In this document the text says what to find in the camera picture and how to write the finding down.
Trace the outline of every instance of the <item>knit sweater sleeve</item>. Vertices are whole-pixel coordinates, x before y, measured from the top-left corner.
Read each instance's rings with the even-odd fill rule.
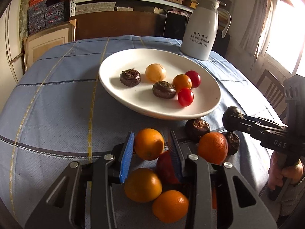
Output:
[[[303,166],[305,165],[305,157],[301,157]],[[289,185],[284,193],[281,201],[281,216],[286,216],[292,213],[295,207],[300,202],[303,194],[305,193],[305,180],[299,185]]]

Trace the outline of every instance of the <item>dark brown water chestnut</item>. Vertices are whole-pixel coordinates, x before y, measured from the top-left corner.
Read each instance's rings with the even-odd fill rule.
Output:
[[[120,74],[120,81],[128,87],[134,87],[141,82],[141,74],[135,69],[127,69]]]
[[[200,138],[210,132],[209,124],[203,119],[188,120],[185,124],[185,132],[193,142],[199,142]]]
[[[232,131],[224,132],[223,135],[226,137],[228,142],[228,155],[234,155],[238,152],[240,144],[238,135]]]
[[[224,112],[224,114],[222,116],[222,124],[224,125],[226,130],[235,131],[236,128],[229,120],[231,115],[234,115],[234,116],[240,117],[240,118],[244,118],[244,116],[242,115],[241,110],[237,107],[228,107],[227,110]]]
[[[166,81],[159,81],[153,85],[152,92],[156,97],[171,99],[176,95],[176,89]]]

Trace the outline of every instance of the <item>pitcher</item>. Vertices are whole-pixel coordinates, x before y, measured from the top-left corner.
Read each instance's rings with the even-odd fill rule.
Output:
[[[228,15],[228,23],[222,31],[222,37],[225,37],[231,24],[229,12],[219,8],[219,1],[217,0],[199,0],[199,4],[192,13],[186,27],[181,52],[195,59],[208,60],[216,38],[218,11]]]

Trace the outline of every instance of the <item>blue tablecloth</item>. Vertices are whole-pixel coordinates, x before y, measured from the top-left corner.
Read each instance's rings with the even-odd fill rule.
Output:
[[[158,37],[121,36],[86,39],[56,46],[23,76],[0,115],[0,197],[24,226],[56,177],[73,160],[88,163],[124,142],[128,131],[151,127],[167,139],[169,130],[185,137],[185,121],[162,121],[140,115],[111,97],[98,80],[98,69],[113,53],[131,48],[153,48],[184,56],[181,42]],[[280,122],[264,96],[234,66],[211,52],[197,61],[217,80],[222,92],[219,107],[204,119],[222,132],[222,114],[237,106],[251,116]],[[239,133],[241,146],[229,158],[259,192],[267,181],[269,153],[260,142]],[[132,168],[155,161],[132,159]],[[183,228],[183,220],[165,225],[151,212],[151,204],[136,204],[114,187],[118,228]]]

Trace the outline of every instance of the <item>plate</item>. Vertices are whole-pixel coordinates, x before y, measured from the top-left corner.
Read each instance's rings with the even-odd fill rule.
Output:
[[[201,76],[201,84],[193,89],[194,101],[182,107],[177,99],[162,99],[154,96],[150,82],[145,76],[146,67],[161,64],[166,70],[165,81],[172,83],[176,75],[195,70]],[[141,82],[127,87],[120,81],[120,74],[127,69],[136,69]],[[196,119],[211,113],[220,103],[218,83],[209,72],[195,62],[177,54],[155,49],[129,49],[106,58],[100,66],[99,77],[107,92],[126,107],[154,118],[166,120]]]

